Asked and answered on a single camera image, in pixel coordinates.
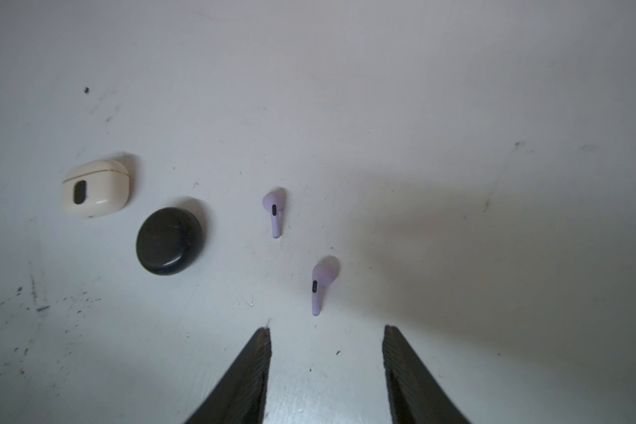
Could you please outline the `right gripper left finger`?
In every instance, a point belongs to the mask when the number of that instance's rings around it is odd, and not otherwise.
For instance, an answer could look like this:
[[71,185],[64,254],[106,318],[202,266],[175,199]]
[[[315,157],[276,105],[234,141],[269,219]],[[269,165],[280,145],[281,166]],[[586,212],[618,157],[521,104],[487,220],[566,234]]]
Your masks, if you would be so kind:
[[186,424],[262,423],[271,355],[270,329],[261,327]]

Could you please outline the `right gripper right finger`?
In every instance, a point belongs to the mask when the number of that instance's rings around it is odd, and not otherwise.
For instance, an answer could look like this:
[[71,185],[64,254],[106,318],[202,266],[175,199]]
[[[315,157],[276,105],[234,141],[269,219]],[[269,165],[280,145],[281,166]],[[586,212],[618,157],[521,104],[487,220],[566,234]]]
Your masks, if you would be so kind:
[[382,349],[392,422],[469,423],[397,327],[384,328]]

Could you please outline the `purple earbud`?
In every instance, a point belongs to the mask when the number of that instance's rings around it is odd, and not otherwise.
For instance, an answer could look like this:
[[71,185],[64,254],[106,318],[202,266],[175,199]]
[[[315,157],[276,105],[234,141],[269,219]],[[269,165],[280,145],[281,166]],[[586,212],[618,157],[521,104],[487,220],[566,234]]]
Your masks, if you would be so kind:
[[314,266],[311,285],[311,307],[313,316],[319,316],[319,314],[321,314],[324,293],[326,289],[337,280],[339,268],[339,261],[334,256],[325,256]]
[[284,205],[285,195],[282,189],[271,191],[263,197],[263,208],[270,214],[271,233],[274,239],[282,236],[281,217]]

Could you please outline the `black round earbud case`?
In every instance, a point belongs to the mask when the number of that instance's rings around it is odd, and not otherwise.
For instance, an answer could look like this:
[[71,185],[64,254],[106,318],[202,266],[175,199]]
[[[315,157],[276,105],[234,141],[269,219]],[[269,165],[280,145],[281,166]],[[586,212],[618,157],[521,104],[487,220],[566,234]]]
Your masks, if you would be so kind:
[[161,208],[138,231],[135,251],[142,268],[159,276],[188,268],[204,244],[198,218],[185,208]]

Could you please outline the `white earbud charging case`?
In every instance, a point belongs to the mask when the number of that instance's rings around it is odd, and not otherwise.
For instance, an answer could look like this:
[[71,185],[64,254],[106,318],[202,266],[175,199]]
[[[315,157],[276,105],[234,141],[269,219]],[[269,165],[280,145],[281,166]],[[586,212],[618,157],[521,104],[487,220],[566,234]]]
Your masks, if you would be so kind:
[[65,176],[60,205],[65,215],[75,219],[104,217],[118,212],[129,201],[131,176],[116,160],[81,164]]

